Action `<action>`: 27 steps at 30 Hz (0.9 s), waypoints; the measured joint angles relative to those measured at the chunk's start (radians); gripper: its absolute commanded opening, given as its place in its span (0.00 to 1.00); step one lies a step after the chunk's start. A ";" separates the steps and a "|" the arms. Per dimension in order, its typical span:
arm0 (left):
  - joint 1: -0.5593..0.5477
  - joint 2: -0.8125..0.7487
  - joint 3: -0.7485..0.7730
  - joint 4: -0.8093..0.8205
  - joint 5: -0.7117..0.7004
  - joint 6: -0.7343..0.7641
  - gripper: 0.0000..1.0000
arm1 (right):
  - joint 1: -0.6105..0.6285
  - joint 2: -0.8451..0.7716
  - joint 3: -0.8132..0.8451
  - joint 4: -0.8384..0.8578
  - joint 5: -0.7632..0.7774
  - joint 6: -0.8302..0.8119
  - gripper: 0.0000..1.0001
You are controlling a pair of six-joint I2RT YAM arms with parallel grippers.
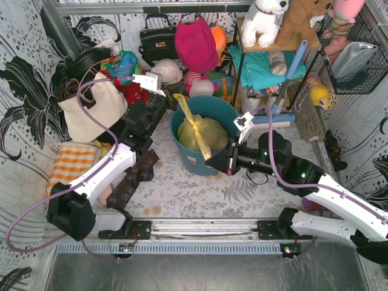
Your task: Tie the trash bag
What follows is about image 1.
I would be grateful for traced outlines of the yellow trash bag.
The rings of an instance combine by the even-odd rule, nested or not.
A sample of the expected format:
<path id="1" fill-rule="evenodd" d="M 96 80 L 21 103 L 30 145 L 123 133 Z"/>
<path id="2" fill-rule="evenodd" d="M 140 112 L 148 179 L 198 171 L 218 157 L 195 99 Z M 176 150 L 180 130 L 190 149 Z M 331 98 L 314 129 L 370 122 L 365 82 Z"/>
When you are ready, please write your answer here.
<path id="1" fill-rule="evenodd" d="M 193 114 L 181 94 L 173 95 L 184 113 L 183 122 L 178 127 L 179 143 L 196 152 L 200 152 L 204 160 L 212 157 L 212 152 L 222 150 L 229 141 L 229 135 L 216 120 Z"/>

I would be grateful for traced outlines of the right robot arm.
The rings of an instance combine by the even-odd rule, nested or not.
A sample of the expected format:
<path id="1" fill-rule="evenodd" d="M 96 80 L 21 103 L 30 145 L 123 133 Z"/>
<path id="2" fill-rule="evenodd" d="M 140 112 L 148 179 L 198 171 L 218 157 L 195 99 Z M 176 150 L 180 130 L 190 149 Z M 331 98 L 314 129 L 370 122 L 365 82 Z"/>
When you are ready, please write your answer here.
<path id="1" fill-rule="evenodd" d="M 206 165 L 226 175 L 246 169 L 272 176 L 285 192 L 315 202 L 337 215 L 337 218 L 315 216 L 286 207 L 273 228 L 259 233 L 261 238 L 330 239 L 354 248 L 369 261 L 387 264 L 387 212 L 345 189 L 321 167 L 295 156 L 291 142 L 276 131 L 262 134 L 255 149 L 246 142 L 240 144 L 238 138 L 231 139 Z"/>

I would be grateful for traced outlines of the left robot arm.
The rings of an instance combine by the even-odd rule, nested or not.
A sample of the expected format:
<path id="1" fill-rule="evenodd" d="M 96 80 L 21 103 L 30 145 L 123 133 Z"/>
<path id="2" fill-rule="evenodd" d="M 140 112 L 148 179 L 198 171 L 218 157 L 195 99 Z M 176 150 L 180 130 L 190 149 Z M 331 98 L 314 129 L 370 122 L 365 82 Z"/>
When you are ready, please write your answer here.
<path id="1" fill-rule="evenodd" d="M 136 101 L 125 116 L 125 129 L 113 148 L 90 170 L 68 184 L 57 182 L 51 189 L 47 221 L 73 238 L 82 241 L 90 233 L 100 238 L 133 238 L 133 217 L 124 208 L 129 194 L 111 194 L 103 209 L 93 205 L 103 191 L 122 173 L 133 174 L 135 183 L 153 172 L 156 153 L 150 149 L 151 135 L 166 110 L 176 110 L 175 91 L 169 85 L 152 93 L 147 102 Z"/>

